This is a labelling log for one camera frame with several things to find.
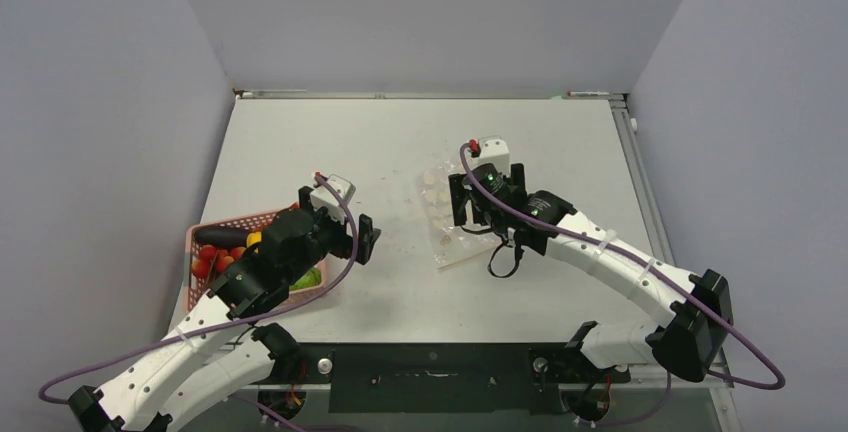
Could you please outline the clear zip top bag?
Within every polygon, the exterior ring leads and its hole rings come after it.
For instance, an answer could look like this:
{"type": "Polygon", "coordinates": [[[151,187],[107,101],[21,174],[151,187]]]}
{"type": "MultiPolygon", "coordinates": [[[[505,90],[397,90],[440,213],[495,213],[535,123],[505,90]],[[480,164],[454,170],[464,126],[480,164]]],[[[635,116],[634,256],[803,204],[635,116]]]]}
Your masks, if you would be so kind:
{"type": "Polygon", "coordinates": [[[499,244],[494,235],[477,235],[483,227],[471,222],[469,205],[466,206],[468,222],[462,227],[454,225],[449,176],[463,172],[459,162],[448,161],[422,171],[416,178],[416,190],[426,216],[427,235],[440,269],[491,252],[499,244]]]}

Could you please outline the pink plastic basket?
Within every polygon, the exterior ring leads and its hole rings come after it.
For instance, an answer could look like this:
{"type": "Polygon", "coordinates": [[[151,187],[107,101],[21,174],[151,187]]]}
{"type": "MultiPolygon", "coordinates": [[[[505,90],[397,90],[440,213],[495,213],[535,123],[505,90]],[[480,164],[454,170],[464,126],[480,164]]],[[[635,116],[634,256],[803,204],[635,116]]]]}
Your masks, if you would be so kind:
{"type": "Polygon", "coordinates": [[[289,305],[302,295],[295,284],[330,253],[346,252],[346,227],[324,207],[294,204],[189,229],[185,310],[219,296],[241,319],[289,305]]]}

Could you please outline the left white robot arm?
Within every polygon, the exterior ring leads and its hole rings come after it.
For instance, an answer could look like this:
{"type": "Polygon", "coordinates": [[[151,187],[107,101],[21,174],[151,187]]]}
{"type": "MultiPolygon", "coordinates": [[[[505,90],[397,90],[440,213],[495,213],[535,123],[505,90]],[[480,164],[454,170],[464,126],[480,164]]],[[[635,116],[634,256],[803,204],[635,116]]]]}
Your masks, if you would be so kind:
{"type": "Polygon", "coordinates": [[[289,380],[300,346],[273,316],[290,288],[332,255],[365,264],[380,232],[348,208],[349,181],[317,176],[299,203],[279,211],[259,243],[226,267],[196,305],[138,361],[99,387],[83,386],[68,405],[84,431],[178,431],[238,389],[289,380]]]}

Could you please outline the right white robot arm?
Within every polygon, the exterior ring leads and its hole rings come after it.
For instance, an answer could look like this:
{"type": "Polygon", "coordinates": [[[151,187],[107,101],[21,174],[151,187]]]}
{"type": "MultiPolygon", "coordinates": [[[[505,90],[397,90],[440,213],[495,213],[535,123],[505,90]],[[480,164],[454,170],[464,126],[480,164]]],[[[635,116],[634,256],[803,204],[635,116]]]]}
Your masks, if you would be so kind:
{"type": "Polygon", "coordinates": [[[584,323],[565,353],[567,371],[589,380],[604,369],[655,364],[689,382],[701,382],[732,322],[727,280],[709,270],[698,276],[662,263],[593,223],[570,202],[545,190],[523,188],[523,167],[507,176],[491,164],[448,179],[454,222],[473,222],[522,258],[532,250],[569,264],[621,294],[646,314],[632,324],[584,323]]]}

